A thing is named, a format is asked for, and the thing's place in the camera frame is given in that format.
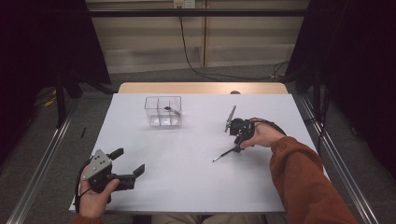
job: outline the beige pants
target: beige pants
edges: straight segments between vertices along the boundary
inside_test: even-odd
[[[264,215],[214,215],[202,221],[202,216],[156,215],[151,224],[266,224]]]

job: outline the wall outlet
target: wall outlet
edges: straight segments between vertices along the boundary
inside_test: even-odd
[[[195,8],[195,0],[185,0],[184,8]]]
[[[174,8],[184,8],[184,0],[174,0]]]

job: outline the white table surface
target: white table surface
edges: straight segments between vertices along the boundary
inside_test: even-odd
[[[149,127],[146,97],[177,95],[182,100],[183,125]],[[141,164],[146,172],[134,189],[112,193],[108,212],[265,213],[283,212],[269,170],[272,152],[249,147],[214,158],[234,146],[224,132],[233,105],[233,118],[261,118],[275,122],[287,135],[315,148],[290,94],[114,94],[97,149],[124,154],[113,161],[112,172],[131,174]]]

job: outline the person's right arm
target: person's right arm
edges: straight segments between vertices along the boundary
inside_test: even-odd
[[[271,175],[288,223],[358,223],[323,174],[318,154],[264,123],[256,123],[254,136],[241,147],[271,147]]]

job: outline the human hand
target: human hand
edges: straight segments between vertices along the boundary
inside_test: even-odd
[[[87,171],[87,167],[85,167],[84,171],[82,172],[81,176],[84,176],[85,172]],[[91,185],[88,180],[79,180],[79,194],[81,195],[80,202],[79,202],[79,214],[82,217],[101,217],[105,212],[107,199],[110,196],[111,192],[116,189],[119,185],[120,181],[118,179],[111,180],[105,190],[101,193],[96,193],[95,191],[91,190]]]
[[[286,136],[285,134],[280,133],[267,123],[255,122],[254,125],[256,127],[256,130],[253,137],[246,141],[243,141],[240,144],[241,148],[251,147],[254,145],[270,147],[275,141]]]

